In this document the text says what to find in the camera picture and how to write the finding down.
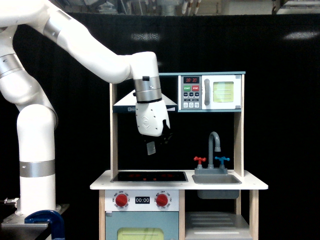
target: play kitchen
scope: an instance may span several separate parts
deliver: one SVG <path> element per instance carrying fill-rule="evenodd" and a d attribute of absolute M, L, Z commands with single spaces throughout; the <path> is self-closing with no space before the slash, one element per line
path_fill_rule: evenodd
<path fill-rule="evenodd" d="M 91 186 L 99 190 L 100 240 L 257 240 L 259 190 L 268 185 L 244 170 L 244 72 L 162 73 L 177 81 L 177 113 L 233 114 L 233 158 L 224 153 L 219 132 L 203 136 L 207 155 L 190 156 L 193 169 L 119 170 L 119 111 L 111 108 L 111 168 Z M 110 103 L 116 104 L 116 86 Z M 234 169 L 225 162 L 233 159 Z M 186 211 L 186 192 L 200 199 L 234 199 L 234 213 Z M 241 215 L 241 191 L 249 191 L 249 222 Z"/>

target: oven door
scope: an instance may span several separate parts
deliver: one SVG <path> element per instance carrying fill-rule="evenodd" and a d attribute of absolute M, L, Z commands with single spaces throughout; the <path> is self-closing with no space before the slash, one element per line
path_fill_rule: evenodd
<path fill-rule="evenodd" d="M 105 214 L 106 240 L 179 240 L 178 211 L 113 211 Z"/>
<path fill-rule="evenodd" d="M 202 109 L 241 109 L 241 75 L 203 75 Z"/>

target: black cooktop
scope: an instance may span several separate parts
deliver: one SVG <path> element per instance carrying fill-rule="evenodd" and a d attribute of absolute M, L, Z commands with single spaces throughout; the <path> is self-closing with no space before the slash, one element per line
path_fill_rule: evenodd
<path fill-rule="evenodd" d="M 119 182 L 188 182 L 184 171 L 120 171 L 111 180 Z"/>

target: faucet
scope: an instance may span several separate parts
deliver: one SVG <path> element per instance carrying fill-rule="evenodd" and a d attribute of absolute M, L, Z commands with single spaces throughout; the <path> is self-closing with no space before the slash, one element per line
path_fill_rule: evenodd
<path fill-rule="evenodd" d="M 197 168 L 194 169 L 194 174 L 228 174 L 227 169 L 225 168 L 224 161 L 229 161 L 230 158 L 226 157 L 216 157 L 215 159 L 221 162 L 220 167 L 214 168 L 214 151 L 221 152 L 220 148 L 220 138 L 218 133 L 215 131 L 211 132 L 209 135 L 209 158 L 208 158 L 208 167 L 202 168 L 201 162 L 206 161 L 206 158 L 195 157 L 193 160 L 198 161 Z"/>
<path fill-rule="evenodd" d="M 218 133 L 216 133 L 215 131 L 211 132 L 210 135 L 209 135 L 208 169 L 214 169 L 214 151 L 215 152 L 221 152 L 220 138 L 219 138 Z"/>

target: blue faucet handle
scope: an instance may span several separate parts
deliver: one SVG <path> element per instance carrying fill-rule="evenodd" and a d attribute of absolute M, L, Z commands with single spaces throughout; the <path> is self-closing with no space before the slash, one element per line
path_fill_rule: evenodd
<path fill-rule="evenodd" d="M 216 156 L 214 159 L 219 160 L 221 165 L 224 164 L 224 161 L 230 161 L 230 158 L 229 157 L 225 157 L 225 156 L 222 156 L 222 157 L 217 157 Z"/>

